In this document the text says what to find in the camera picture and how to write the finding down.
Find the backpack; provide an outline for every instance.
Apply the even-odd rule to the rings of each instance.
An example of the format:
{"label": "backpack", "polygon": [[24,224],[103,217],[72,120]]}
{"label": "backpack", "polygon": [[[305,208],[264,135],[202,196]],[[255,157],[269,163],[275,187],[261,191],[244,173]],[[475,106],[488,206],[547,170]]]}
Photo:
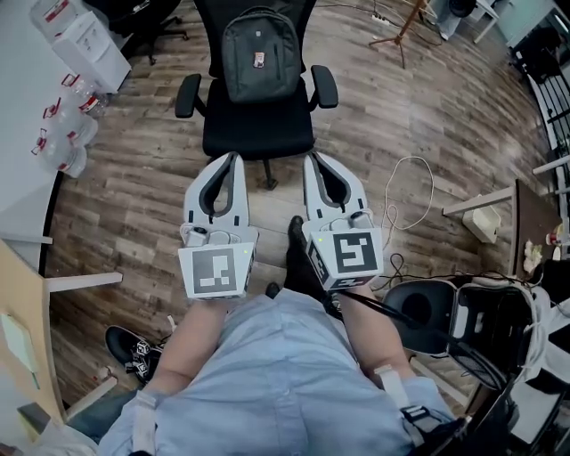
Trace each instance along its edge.
{"label": "backpack", "polygon": [[222,62],[234,103],[275,102],[291,96],[301,77],[293,23],[265,6],[247,9],[224,30]]}

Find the chair armrest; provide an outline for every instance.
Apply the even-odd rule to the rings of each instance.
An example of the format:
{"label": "chair armrest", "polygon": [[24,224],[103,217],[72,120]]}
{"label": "chair armrest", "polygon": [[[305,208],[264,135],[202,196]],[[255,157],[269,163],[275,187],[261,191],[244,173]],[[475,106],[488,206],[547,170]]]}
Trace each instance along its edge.
{"label": "chair armrest", "polygon": [[175,115],[178,118],[191,118],[194,107],[202,115],[206,115],[206,105],[198,97],[198,89],[202,76],[199,74],[189,75],[184,78],[176,96]]}
{"label": "chair armrest", "polygon": [[311,111],[317,107],[317,104],[324,110],[336,108],[338,106],[337,84],[330,70],[322,65],[313,65],[311,73],[313,73],[314,81],[314,94],[309,102]]}

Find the sneaker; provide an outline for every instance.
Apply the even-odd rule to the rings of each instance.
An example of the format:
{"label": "sneaker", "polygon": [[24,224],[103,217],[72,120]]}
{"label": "sneaker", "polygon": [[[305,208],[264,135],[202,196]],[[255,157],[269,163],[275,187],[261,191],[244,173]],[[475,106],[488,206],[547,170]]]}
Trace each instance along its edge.
{"label": "sneaker", "polygon": [[162,349],[120,326],[107,328],[105,345],[127,373],[134,373],[143,385],[151,381],[159,365]]}
{"label": "sneaker", "polygon": [[289,236],[289,247],[297,244],[301,249],[306,249],[306,239],[303,234],[303,217],[294,216],[291,218],[287,235]]}
{"label": "sneaker", "polygon": [[281,287],[277,284],[277,282],[272,281],[269,285],[267,285],[267,288],[265,289],[265,295],[271,299],[275,299],[280,291]]}

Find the wooden board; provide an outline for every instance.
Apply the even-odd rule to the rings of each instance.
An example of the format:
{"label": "wooden board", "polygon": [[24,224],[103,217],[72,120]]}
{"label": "wooden board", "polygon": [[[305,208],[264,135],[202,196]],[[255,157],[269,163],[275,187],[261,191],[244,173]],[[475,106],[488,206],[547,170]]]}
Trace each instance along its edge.
{"label": "wooden board", "polygon": [[49,327],[49,293],[45,281],[0,240],[0,313],[11,315],[32,338],[36,379],[8,349],[0,326],[0,360],[18,389],[56,422],[63,422],[63,405],[53,366]]}

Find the chair seat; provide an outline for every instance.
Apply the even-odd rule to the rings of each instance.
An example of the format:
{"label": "chair seat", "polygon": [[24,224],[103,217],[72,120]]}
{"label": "chair seat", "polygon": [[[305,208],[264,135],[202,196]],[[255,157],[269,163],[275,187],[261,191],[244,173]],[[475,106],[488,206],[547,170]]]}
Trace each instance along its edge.
{"label": "chair seat", "polygon": [[296,92],[271,103],[234,104],[223,80],[214,79],[208,94],[203,148],[210,157],[236,151],[243,159],[274,159],[313,148],[313,125],[305,81]]}

